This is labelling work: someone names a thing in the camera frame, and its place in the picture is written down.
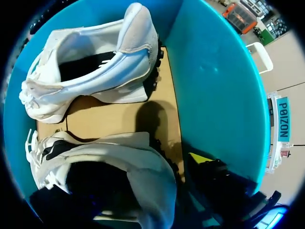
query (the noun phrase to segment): cardboard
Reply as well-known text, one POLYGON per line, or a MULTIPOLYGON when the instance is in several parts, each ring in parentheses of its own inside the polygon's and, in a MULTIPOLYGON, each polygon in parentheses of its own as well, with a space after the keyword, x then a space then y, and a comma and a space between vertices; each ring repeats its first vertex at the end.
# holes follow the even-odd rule
POLYGON ((61 123, 46 124, 37 122, 38 139, 44 139, 50 137, 58 131, 67 131, 67 120, 64 119, 61 123))
POLYGON ((76 138, 93 140, 112 134, 146 131, 160 140, 166 156, 178 165, 183 174, 181 134, 173 79, 166 48, 162 50, 164 58, 159 68, 157 88, 147 102, 104 104, 92 96, 79 96, 72 102, 63 123, 38 123, 39 136, 45 137, 62 129, 76 138))

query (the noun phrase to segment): blue bin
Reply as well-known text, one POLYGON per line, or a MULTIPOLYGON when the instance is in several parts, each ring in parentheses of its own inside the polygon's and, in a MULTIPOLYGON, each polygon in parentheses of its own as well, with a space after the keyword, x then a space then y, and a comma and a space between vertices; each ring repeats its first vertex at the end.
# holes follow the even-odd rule
MULTIPOLYGON (((37 190, 25 157, 36 129, 18 99, 21 82, 52 30, 123 18, 132 0, 79 0, 34 35, 17 59, 4 107, 5 150, 21 193, 37 190)), ((142 0, 166 44, 173 74, 183 153, 193 149, 223 160, 259 188, 270 146, 266 95, 258 70, 231 26, 203 0, 142 0)))

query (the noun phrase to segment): blue light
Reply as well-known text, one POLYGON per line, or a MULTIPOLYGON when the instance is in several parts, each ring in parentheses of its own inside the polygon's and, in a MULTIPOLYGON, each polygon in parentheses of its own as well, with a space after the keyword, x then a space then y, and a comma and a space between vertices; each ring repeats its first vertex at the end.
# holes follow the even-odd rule
POLYGON ((283 217, 283 214, 282 213, 278 213, 276 215, 276 217, 271 221, 271 223, 268 225, 268 227, 266 227, 266 229, 271 229, 273 228, 277 223, 278 221, 280 221, 280 219, 283 217))

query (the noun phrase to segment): sneaker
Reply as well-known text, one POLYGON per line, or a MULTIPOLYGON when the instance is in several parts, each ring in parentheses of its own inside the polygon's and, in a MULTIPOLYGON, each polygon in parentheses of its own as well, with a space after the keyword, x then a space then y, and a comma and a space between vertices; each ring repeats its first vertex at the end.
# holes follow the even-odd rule
POLYGON ((104 103, 143 102, 155 86, 163 52, 146 7, 133 3, 124 19, 53 31, 22 82, 19 98, 38 121, 60 122, 79 95, 104 103))
POLYGON ((167 160, 150 147, 147 132, 110 135, 89 143, 67 132, 38 141, 37 131, 29 143, 30 135, 26 158, 38 189, 58 186, 93 202, 100 212, 95 219, 133 219, 142 228, 171 228, 175 175, 167 160))

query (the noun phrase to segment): shoelace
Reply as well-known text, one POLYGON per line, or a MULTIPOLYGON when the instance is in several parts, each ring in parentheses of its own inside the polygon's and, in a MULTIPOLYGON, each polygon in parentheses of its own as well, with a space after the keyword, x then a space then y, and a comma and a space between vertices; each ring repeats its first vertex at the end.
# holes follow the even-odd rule
POLYGON ((36 130, 33 132, 31 143, 29 143, 31 132, 32 129, 29 130, 28 137, 25 142, 26 158, 29 163, 33 162, 35 166, 40 167, 42 154, 38 155, 38 132, 36 130))
MULTIPOLYGON (((27 79, 33 79, 36 80, 39 78, 41 70, 44 65, 37 65, 36 64, 39 62, 41 58, 41 53, 35 58, 33 61, 32 65, 29 68, 27 79)), ((25 105, 28 108, 32 108, 34 103, 34 96, 29 93, 29 89, 25 81, 22 82, 21 84, 21 92, 19 93, 19 99, 21 100, 21 103, 25 105)))

